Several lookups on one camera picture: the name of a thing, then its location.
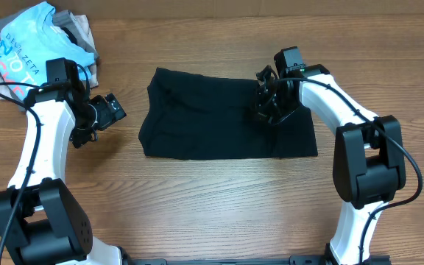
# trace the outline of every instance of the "black garment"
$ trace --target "black garment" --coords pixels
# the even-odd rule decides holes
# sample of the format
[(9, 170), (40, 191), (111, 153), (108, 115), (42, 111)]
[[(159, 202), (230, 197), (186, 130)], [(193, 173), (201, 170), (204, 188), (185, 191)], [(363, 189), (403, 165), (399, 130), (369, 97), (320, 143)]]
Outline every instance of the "black garment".
[(138, 138), (146, 156), (176, 159), (293, 158), (317, 155), (310, 110), (273, 127), (250, 112), (258, 82), (158, 68)]

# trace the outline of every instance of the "white plastic part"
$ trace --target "white plastic part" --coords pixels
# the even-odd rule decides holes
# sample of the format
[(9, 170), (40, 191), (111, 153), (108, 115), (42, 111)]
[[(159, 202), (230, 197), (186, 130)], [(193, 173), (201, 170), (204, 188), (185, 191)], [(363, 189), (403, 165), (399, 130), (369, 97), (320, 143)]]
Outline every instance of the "white plastic part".
[[(358, 102), (351, 99), (335, 82), (330, 74), (318, 74), (309, 77), (311, 80), (320, 81), (331, 85), (339, 91), (349, 102), (361, 111), (361, 114), (370, 121), (374, 120), (377, 114), (363, 108)], [(364, 121), (355, 116), (355, 113), (333, 92), (321, 85), (310, 82), (301, 82), (299, 87), (299, 100), (302, 105), (314, 111), (325, 124), (335, 134), (336, 128), (348, 123), (361, 124)]]
[[(60, 178), (65, 182), (66, 153), (70, 134), (74, 128), (73, 112), (65, 101), (56, 102), (55, 100), (37, 103), (32, 109), (37, 113), (42, 127), (34, 169), (27, 186), (40, 184), (42, 179), (47, 177)], [(8, 187), (22, 186), (34, 149), (36, 133), (35, 118), (27, 112), (27, 134), (21, 160)]]
[(57, 265), (122, 265), (121, 250), (93, 237), (93, 248), (84, 261), (66, 261)]
[[(335, 236), (330, 241), (330, 249), (338, 264), (358, 264), (359, 244), (361, 243), (362, 230), (369, 215), (377, 208), (387, 205), (387, 202), (374, 202), (356, 210), (350, 202), (343, 202), (339, 215), (338, 227)], [(374, 234), (375, 225), (382, 211), (375, 215), (371, 221), (364, 238), (363, 261), (370, 256), (369, 245)]]

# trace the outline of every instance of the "table surface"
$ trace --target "table surface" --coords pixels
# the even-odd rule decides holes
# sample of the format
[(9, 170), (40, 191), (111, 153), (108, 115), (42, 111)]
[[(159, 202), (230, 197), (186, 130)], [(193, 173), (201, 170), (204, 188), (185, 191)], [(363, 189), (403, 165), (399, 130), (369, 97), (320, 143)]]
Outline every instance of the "table surface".
[[(100, 86), (128, 116), (81, 149), (70, 145), (67, 185), (95, 236), (134, 258), (284, 258), (320, 254), (341, 202), (332, 181), (334, 136), (314, 115), (319, 156), (181, 161), (146, 158), (138, 131), (156, 67), (211, 77), (254, 79), (275, 53), (299, 46), (356, 101), (395, 116), (424, 174), (424, 15), (295, 16), (92, 21)], [(26, 116), (0, 101), (0, 191), (13, 175)], [(396, 200), (414, 193), (407, 185)], [(394, 264), (424, 264), (424, 190), (383, 213), (371, 253)], [(10, 264), (7, 253), (4, 254)]]

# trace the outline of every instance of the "black cloth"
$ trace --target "black cloth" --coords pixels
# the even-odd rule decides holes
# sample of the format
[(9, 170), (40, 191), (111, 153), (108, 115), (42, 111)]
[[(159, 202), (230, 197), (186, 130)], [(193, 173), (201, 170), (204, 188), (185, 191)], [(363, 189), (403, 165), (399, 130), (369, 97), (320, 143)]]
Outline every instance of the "black cloth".
[(146, 156), (183, 160), (293, 158), (317, 155), (310, 110), (278, 126), (252, 118), (258, 82), (158, 68), (138, 138)]

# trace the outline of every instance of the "brown wooden surface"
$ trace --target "brown wooden surface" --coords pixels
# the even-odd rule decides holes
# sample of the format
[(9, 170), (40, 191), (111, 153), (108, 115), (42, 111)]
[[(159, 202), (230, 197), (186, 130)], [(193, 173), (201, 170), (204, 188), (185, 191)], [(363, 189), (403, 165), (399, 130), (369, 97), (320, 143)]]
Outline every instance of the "brown wooden surface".
[[(298, 45), (354, 99), (397, 117), (424, 173), (424, 15), (92, 21), (100, 87), (128, 116), (99, 143), (69, 147), (68, 187), (93, 232), (134, 258), (276, 258), (322, 253), (340, 198), (331, 177), (334, 139), (314, 117), (318, 158), (179, 161), (145, 158), (138, 131), (157, 66), (212, 77), (254, 78), (282, 48)], [(21, 154), (26, 117), (0, 101), (0, 190)], [(407, 164), (411, 196), (415, 176)], [(424, 264), (424, 192), (383, 213), (372, 253)]]
[[(0, 18), (41, 0), (0, 0)], [(424, 14), (424, 0), (56, 0), (95, 19), (237, 18), (271, 15)]]

